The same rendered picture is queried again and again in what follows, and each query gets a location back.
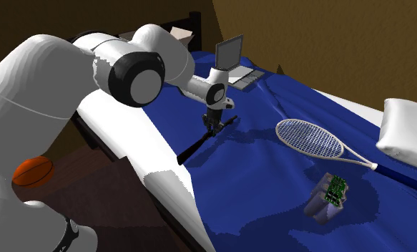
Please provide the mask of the black baseball bat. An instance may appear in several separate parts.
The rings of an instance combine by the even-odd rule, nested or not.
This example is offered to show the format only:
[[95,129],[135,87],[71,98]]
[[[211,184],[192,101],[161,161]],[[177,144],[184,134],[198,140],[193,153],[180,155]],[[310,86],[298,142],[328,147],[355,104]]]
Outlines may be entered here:
[[181,152],[177,156],[177,163],[182,165],[184,162],[186,162],[203,145],[204,142],[206,142],[210,137],[214,137],[226,126],[231,125],[236,118],[237,115],[231,117],[225,122],[219,122],[216,127],[214,127],[213,124],[210,124],[209,130],[197,142],[195,142],[193,145],[188,147],[185,151]]

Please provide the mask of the grey open laptop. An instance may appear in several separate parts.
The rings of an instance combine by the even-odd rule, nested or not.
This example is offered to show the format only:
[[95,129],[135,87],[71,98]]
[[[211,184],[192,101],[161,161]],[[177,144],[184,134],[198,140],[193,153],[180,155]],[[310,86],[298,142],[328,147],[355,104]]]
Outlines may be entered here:
[[243,35],[238,35],[216,45],[215,67],[228,72],[228,84],[243,90],[258,81],[264,72],[240,63],[242,56]]

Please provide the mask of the bed with blue blanket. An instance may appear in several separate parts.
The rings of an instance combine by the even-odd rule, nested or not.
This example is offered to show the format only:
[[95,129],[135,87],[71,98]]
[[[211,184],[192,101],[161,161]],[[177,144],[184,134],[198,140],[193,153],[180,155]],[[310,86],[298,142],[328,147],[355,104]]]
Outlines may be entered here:
[[[286,75],[265,72],[238,90],[224,117],[235,121],[184,165],[176,157],[205,133],[203,104],[166,84],[143,108],[102,91],[77,112],[206,252],[417,252],[417,190],[353,163],[321,160],[285,146],[284,117],[318,124],[363,157],[417,179],[417,168],[383,154],[370,110],[342,106]],[[303,210],[326,174],[344,179],[343,210],[325,225]]]

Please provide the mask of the open cardboard box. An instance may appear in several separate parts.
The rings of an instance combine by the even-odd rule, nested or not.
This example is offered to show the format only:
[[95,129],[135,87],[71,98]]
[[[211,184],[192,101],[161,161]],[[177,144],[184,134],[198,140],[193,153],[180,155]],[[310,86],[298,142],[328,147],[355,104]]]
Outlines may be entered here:
[[173,26],[171,28],[170,34],[177,39],[183,46],[188,48],[188,44],[191,42],[194,34],[190,30],[181,29],[178,27]]

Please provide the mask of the battery pack green circuit board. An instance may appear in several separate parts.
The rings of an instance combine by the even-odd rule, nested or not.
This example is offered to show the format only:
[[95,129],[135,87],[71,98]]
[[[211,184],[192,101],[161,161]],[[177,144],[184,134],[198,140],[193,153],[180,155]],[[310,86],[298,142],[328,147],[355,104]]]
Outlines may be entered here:
[[304,214],[314,218],[318,224],[325,225],[343,210],[348,190],[344,179],[326,173],[311,191]]

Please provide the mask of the orange basketball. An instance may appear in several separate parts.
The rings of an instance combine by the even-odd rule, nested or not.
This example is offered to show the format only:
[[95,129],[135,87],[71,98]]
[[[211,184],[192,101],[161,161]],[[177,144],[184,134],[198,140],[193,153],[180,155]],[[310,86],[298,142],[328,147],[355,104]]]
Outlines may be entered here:
[[46,184],[54,174],[53,162],[44,156],[25,160],[14,171],[12,182],[15,185],[36,188]]

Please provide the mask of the white pillow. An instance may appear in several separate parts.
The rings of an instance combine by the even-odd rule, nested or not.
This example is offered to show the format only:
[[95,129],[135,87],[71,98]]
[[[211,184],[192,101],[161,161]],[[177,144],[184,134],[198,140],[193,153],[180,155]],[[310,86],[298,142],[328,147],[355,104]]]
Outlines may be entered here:
[[384,101],[376,147],[386,155],[417,168],[417,102],[399,98]]

